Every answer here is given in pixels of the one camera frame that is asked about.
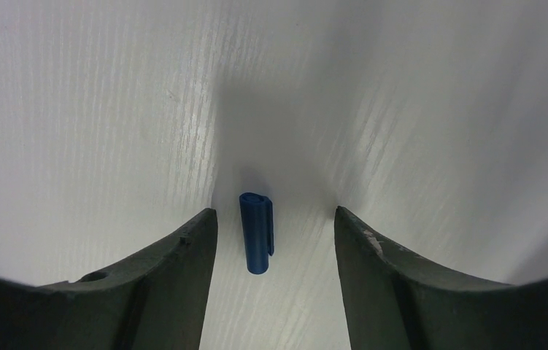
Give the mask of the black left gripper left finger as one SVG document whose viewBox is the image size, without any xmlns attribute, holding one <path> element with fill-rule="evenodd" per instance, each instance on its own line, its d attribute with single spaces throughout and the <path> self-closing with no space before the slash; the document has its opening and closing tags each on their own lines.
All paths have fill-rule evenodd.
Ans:
<svg viewBox="0 0 548 350">
<path fill-rule="evenodd" d="M 75 282 L 0 278 L 0 349 L 197 349 L 217 233 L 216 211 L 204 209 Z"/>
</svg>

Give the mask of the blue marker cap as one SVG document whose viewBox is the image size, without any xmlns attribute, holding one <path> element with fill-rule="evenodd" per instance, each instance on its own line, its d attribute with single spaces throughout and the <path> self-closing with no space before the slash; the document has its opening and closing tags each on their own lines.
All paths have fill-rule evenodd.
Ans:
<svg viewBox="0 0 548 350">
<path fill-rule="evenodd" d="M 269 269 L 274 254 L 273 203 L 264 196 L 245 192 L 239 196 L 247 270 L 255 275 Z"/>
</svg>

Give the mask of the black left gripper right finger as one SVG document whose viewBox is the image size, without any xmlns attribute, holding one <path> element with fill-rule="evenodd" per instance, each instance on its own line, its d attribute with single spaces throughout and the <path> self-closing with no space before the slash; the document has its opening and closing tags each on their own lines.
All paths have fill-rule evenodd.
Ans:
<svg viewBox="0 0 548 350">
<path fill-rule="evenodd" d="M 446 268 L 342 206 L 334 238 L 353 349 L 548 349 L 548 278 L 511 285 Z"/>
</svg>

